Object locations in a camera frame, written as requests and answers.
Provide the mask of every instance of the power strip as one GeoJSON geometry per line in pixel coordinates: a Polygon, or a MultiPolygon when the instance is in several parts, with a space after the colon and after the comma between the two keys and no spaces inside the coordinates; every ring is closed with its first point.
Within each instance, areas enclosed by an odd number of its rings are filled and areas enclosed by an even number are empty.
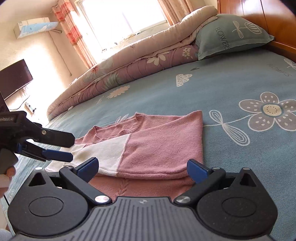
{"type": "Polygon", "coordinates": [[[29,109],[29,111],[34,114],[36,108],[33,108],[28,102],[25,102],[26,107],[29,109]]]}

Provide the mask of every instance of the curtain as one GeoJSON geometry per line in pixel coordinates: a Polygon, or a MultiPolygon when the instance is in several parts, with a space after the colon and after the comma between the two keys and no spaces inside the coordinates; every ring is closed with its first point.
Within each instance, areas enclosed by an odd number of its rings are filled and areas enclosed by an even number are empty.
{"type": "Polygon", "coordinates": [[[77,27],[79,17],[69,0],[58,0],[57,6],[53,7],[52,11],[54,12],[70,43],[82,59],[85,66],[87,68],[94,66],[96,61],[88,50],[77,27]]]}
{"type": "Polygon", "coordinates": [[[181,20],[195,9],[190,0],[158,0],[170,26],[181,20]]]}

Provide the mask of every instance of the light blue pillowcase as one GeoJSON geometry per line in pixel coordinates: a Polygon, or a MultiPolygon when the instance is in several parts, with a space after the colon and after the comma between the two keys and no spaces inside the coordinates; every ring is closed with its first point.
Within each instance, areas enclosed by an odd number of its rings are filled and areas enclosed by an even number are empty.
{"type": "Polygon", "coordinates": [[[218,14],[218,19],[208,23],[197,34],[198,59],[213,54],[247,50],[262,46],[274,37],[263,28],[232,14],[218,14]]]}

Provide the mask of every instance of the human hand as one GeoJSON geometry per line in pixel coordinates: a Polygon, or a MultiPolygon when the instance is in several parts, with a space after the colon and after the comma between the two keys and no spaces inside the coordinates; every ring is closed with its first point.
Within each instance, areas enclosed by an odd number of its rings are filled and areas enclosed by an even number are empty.
{"type": "Polygon", "coordinates": [[[14,167],[8,168],[5,175],[0,175],[0,198],[2,198],[4,193],[8,190],[9,183],[14,175],[14,167]]]}

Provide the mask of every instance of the wooden bed frame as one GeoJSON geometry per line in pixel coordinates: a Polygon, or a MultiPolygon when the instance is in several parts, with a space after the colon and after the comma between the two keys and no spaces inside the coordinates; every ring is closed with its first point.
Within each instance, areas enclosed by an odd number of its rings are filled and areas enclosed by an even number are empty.
{"type": "Polygon", "coordinates": [[[275,37],[265,48],[296,62],[296,16],[280,0],[217,0],[219,13],[241,16],[275,37]]]}

